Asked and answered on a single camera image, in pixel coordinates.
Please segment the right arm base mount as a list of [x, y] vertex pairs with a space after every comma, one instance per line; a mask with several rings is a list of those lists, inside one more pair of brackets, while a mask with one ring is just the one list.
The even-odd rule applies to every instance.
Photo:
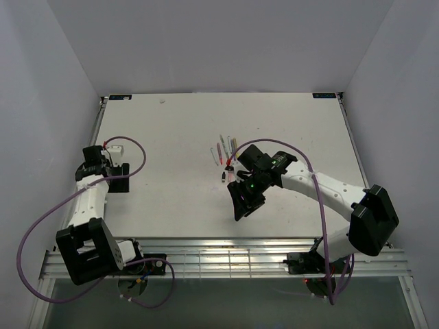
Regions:
[[[323, 246], [323, 238], [314, 240], [312, 248], [308, 252], [290, 252], [287, 254], [283, 263], [288, 266], [289, 274], [307, 274], [307, 273], [326, 273], [324, 257], [317, 253], [317, 248]], [[337, 261], [329, 262], [329, 273], [341, 274], [344, 270], [347, 257]], [[347, 264], [346, 274], [351, 272], [351, 266]]]

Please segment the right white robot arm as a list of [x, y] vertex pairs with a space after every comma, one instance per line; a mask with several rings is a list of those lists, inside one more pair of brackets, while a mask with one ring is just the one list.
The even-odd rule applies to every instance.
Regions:
[[227, 186], [235, 221], [262, 207], [264, 192], [273, 186], [305, 195], [317, 201], [320, 208], [330, 208], [348, 221], [346, 228], [333, 234], [323, 232], [308, 252], [288, 254], [285, 263], [290, 273], [341, 273], [351, 254], [378, 256], [399, 224], [382, 186], [364, 188], [317, 175], [284, 151], [269, 156], [250, 145], [236, 160], [227, 161], [226, 170], [235, 176]]

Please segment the pink highlighter pen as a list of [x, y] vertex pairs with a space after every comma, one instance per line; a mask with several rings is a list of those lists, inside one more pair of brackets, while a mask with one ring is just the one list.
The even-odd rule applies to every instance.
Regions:
[[218, 158], [219, 158], [219, 163], [221, 165], [223, 165], [222, 148], [221, 148], [220, 143], [217, 143], [217, 154], [218, 154]]

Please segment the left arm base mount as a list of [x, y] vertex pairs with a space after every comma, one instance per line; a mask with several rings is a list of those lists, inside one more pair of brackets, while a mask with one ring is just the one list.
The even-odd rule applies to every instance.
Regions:
[[[139, 242], [133, 239], [128, 239], [118, 243], [119, 249], [123, 256], [123, 269], [122, 275], [131, 276], [144, 276], [146, 274], [153, 276], [162, 276], [166, 272], [166, 264], [163, 260], [167, 259], [166, 254], [151, 254], [144, 253]], [[143, 258], [160, 258], [161, 260], [149, 260], [144, 263], [137, 263], [132, 265], [133, 262], [141, 260]]]

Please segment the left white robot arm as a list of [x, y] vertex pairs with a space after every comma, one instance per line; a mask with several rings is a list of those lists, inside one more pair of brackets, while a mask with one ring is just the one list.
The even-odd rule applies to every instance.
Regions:
[[125, 268], [139, 273], [145, 257], [133, 239], [117, 242], [104, 222], [109, 193], [128, 193], [130, 165], [123, 146], [93, 145], [82, 150], [84, 162], [75, 172], [77, 190], [73, 216], [56, 233], [56, 243], [71, 280], [76, 285], [94, 281]]

